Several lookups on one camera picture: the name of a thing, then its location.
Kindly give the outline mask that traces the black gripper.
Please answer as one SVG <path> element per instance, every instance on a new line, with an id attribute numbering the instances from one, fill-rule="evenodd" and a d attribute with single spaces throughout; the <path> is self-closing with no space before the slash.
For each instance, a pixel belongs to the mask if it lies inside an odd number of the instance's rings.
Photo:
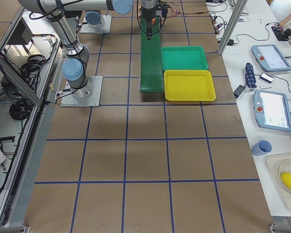
<path id="1" fill-rule="evenodd" d="M 152 27 L 155 25 L 155 19 L 151 19 L 151 20 L 146 20 L 145 21 L 145 25 L 146 25 L 146 37 L 147 40 L 151 40 L 152 38 Z"/>

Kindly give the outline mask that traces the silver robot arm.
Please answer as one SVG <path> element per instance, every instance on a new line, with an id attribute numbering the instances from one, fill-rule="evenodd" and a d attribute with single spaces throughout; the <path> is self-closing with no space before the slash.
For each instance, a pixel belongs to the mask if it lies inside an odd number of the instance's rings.
<path id="1" fill-rule="evenodd" d="M 70 85 L 70 94 L 81 97 L 92 94 L 93 88 L 86 77 L 89 50 L 72 31 L 65 12 L 86 11 L 99 13 L 100 10 L 115 11 L 121 15 L 131 12 L 131 0 L 20 0 L 19 3 L 32 13 L 40 14 L 51 23 L 59 36 L 68 59 L 63 63 L 62 72 Z"/>
<path id="2" fill-rule="evenodd" d="M 113 11 L 118 12 L 121 15 L 128 14 L 133 6 L 132 0 L 112 0 L 111 7 Z M 152 20 L 156 17 L 156 11 L 158 10 L 158 0 L 142 0 L 141 1 L 141 18 L 145 20 L 145 34 L 147 40 L 151 40 L 153 36 L 152 32 Z M 95 33 L 109 32 L 106 30 L 108 19 L 111 16 L 103 16 L 99 10 L 87 11 L 85 13 L 84 22 L 88 27 L 93 29 Z"/>

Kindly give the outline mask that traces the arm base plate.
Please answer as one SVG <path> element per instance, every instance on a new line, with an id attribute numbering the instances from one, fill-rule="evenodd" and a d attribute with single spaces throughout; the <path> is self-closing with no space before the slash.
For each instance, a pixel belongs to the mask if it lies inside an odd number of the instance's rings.
<path id="1" fill-rule="evenodd" d="M 102 76 L 87 76 L 87 85 L 71 94 L 70 84 L 66 81 L 68 92 L 61 98 L 61 107 L 99 107 L 102 90 Z"/>
<path id="2" fill-rule="evenodd" d="M 84 18 L 81 33 L 82 34 L 104 34 L 109 33 L 111 29 L 111 15 L 102 15 L 98 24 L 88 24 L 86 18 Z"/>

